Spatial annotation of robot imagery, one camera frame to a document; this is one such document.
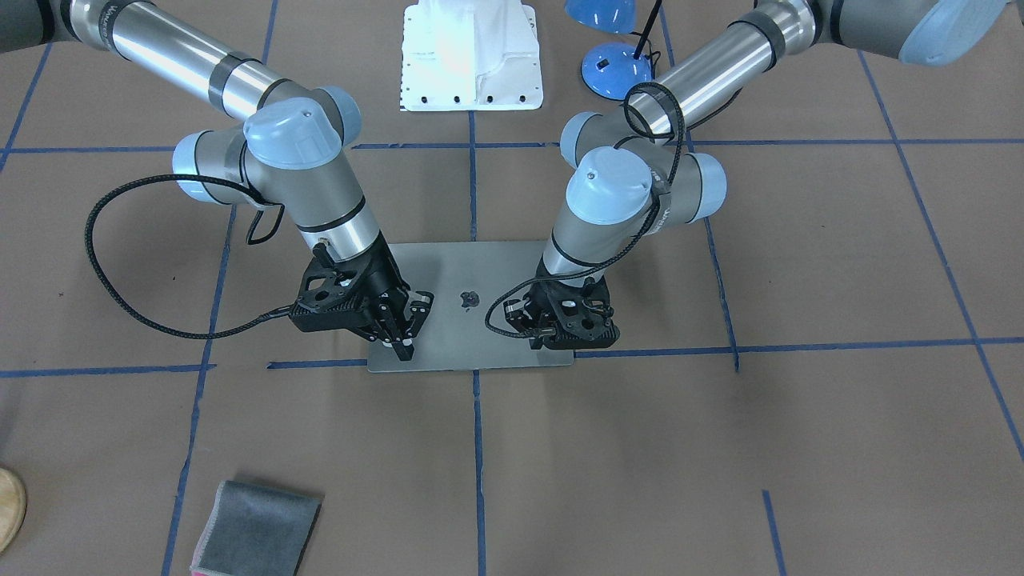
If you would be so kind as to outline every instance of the round beige object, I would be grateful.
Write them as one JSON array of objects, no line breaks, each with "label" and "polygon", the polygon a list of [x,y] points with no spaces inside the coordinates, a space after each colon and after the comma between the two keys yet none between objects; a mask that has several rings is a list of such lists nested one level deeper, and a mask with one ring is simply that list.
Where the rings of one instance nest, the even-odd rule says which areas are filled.
[{"label": "round beige object", "polygon": [[22,528],[25,505],[25,485],[13,472],[0,468],[0,553]]}]

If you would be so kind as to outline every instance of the gray rectangular plate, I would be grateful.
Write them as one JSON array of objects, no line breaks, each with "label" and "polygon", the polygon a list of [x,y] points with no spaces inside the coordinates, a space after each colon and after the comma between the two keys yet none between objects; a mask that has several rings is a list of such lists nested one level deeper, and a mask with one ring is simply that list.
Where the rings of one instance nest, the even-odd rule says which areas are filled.
[{"label": "gray rectangular plate", "polygon": [[[418,372],[572,364],[572,351],[532,351],[527,340],[506,338],[483,326],[483,315],[490,302],[531,278],[543,250],[544,242],[392,244],[401,277],[414,291],[433,292],[434,302],[413,342],[413,360],[399,362],[391,348],[372,343],[368,369]],[[476,292],[479,305],[463,307],[463,292]],[[511,330],[501,306],[495,310],[490,322]]]}]

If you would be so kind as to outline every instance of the light blue joint cap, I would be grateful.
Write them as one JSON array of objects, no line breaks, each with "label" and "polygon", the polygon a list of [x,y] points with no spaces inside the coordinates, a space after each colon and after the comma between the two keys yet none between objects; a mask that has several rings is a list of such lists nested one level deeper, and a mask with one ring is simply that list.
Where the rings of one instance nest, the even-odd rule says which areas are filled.
[{"label": "light blue joint cap", "polygon": [[700,204],[697,205],[697,213],[691,222],[705,218],[718,212],[718,209],[725,204],[725,168],[710,154],[692,153],[690,156],[697,161],[697,169],[700,170]]},{"label": "light blue joint cap", "polygon": [[246,120],[242,133],[257,160],[273,168],[307,170],[341,154],[341,136],[312,98],[289,98]]},{"label": "light blue joint cap", "polygon": [[562,158],[573,168],[577,167],[575,147],[577,142],[580,141],[580,132],[583,131],[583,125],[595,116],[600,116],[600,114],[596,112],[581,112],[569,118],[569,121],[565,123],[565,127],[562,128],[562,137],[558,140],[558,148],[562,152]]},{"label": "light blue joint cap", "polygon": [[565,190],[565,203],[584,221],[617,224],[643,210],[650,187],[650,168],[639,156],[604,146],[584,155]]},{"label": "light blue joint cap", "polygon": [[899,51],[904,64],[945,66],[985,36],[1006,0],[939,0],[910,32]]},{"label": "light blue joint cap", "polygon": [[636,0],[565,0],[565,13],[578,23],[612,34],[637,26]]},{"label": "light blue joint cap", "polygon": [[[187,136],[181,138],[178,146],[174,147],[174,154],[171,156],[171,171],[175,174],[199,174],[199,169],[196,167],[196,145],[199,142],[199,137],[206,132],[196,132],[195,134],[188,134]],[[197,182],[193,180],[178,180],[178,187],[185,192],[188,196],[193,197],[200,202],[213,202],[214,204],[220,204],[212,196],[210,192],[206,190],[203,182]]]},{"label": "light blue joint cap", "polygon": [[331,96],[338,107],[338,112],[341,113],[341,124],[345,132],[341,146],[354,142],[362,131],[362,113],[359,112],[359,105],[355,104],[355,98],[351,94],[337,86],[321,86],[319,89]]}]

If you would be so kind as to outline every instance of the folded gray cloth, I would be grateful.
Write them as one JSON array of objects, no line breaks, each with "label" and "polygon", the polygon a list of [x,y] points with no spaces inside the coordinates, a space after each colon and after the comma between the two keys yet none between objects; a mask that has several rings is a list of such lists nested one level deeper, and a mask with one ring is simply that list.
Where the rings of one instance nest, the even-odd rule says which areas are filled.
[{"label": "folded gray cloth", "polygon": [[295,576],[319,500],[226,481],[193,556],[195,576]]}]

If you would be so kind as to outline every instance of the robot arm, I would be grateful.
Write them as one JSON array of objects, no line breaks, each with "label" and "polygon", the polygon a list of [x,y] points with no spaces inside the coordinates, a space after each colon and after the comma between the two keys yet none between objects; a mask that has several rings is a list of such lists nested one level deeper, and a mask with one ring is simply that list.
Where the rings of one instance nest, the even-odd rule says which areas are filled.
[{"label": "robot arm", "polygon": [[5,0],[3,9],[0,51],[80,40],[244,120],[185,137],[173,166],[253,194],[198,181],[181,188],[205,202],[283,206],[312,252],[293,323],[302,331],[347,329],[412,359],[433,295],[410,293],[345,158],[361,119],[344,90],[305,88],[147,0]]},{"label": "robot arm", "polygon": [[[575,174],[529,291],[504,302],[506,321],[535,348],[611,345],[618,330],[603,271],[632,243],[621,247],[711,215],[725,199],[721,165],[681,154],[686,130],[817,42],[942,66],[970,50],[1005,7],[1005,0],[760,0],[653,83],[631,90],[615,114],[577,115],[560,142]],[[664,148],[672,140],[675,155]]]}]

